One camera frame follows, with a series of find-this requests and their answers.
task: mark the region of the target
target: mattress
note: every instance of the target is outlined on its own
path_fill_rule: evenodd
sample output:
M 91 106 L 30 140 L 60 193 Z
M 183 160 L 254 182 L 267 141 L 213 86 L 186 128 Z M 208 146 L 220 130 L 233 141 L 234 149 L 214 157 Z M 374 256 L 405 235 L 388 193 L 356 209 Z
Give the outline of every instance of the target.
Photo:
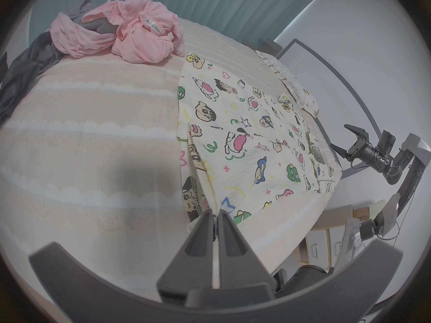
M 180 20 L 194 52 L 277 99 L 286 88 L 250 48 Z M 28 255 L 59 242 L 90 270 L 159 300 L 155 283 L 187 237 L 182 205 L 178 79 L 185 59 L 125 62 L 108 50 L 66 56 L 37 78 L 0 129 L 0 244 L 25 287 L 49 297 Z M 338 166 L 313 118 L 297 111 Z M 331 193 L 280 198 L 238 225 L 273 271 L 316 222 Z

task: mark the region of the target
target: pink clothing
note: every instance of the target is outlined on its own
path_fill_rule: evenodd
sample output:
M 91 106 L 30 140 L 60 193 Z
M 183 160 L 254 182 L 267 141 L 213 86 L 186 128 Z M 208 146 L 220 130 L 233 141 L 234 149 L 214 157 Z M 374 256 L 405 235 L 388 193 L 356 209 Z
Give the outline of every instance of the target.
M 75 58 L 94 54 L 112 46 L 112 53 L 132 63 L 158 63 L 171 52 L 184 56 L 183 29 L 178 16 L 151 0 L 107 1 L 83 16 L 87 23 L 107 18 L 118 25 L 116 34 L 98 34 L 74 24 L 59 13 L 51 24 L 55 47 Z

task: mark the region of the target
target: clothing label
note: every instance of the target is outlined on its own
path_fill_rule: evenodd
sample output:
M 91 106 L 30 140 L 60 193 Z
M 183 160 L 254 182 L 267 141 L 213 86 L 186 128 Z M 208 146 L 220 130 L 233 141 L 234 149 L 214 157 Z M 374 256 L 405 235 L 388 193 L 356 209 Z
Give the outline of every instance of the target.
M 151 19 L 150 17 L 145 18 L 144 21 L 159 36 L 163 36 L 165 34 L 165 30 L 160 25 L 158 25 L 153 19 Z

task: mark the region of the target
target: brown box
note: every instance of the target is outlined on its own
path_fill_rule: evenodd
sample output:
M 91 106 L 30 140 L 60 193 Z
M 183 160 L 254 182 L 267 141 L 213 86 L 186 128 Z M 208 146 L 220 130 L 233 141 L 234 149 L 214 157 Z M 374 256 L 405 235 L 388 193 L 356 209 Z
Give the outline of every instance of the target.
M 363 207 L 363 208 L 355 209 L 353 211 L 353 218 L 357 218 L 360 221 L 369 219 L 370 218 L 370 208 L 369 207 Z

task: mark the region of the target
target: cabinet door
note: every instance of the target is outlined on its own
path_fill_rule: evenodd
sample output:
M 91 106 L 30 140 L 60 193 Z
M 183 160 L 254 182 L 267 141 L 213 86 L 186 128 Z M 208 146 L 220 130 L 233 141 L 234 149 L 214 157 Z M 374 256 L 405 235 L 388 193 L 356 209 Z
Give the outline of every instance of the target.
M 344 229 L 345 226 L 329 229 L 329 237 L 331 239 L 331 266 L 335 266 L 335 262 L 337 262 L 341 249 L 341 241 L 344 236 Z
M 310 264 L 327 269 L 328 246 L 326 243 L 326 232 L 324 229 L 310 231 L 306 236 L 308 260 Z

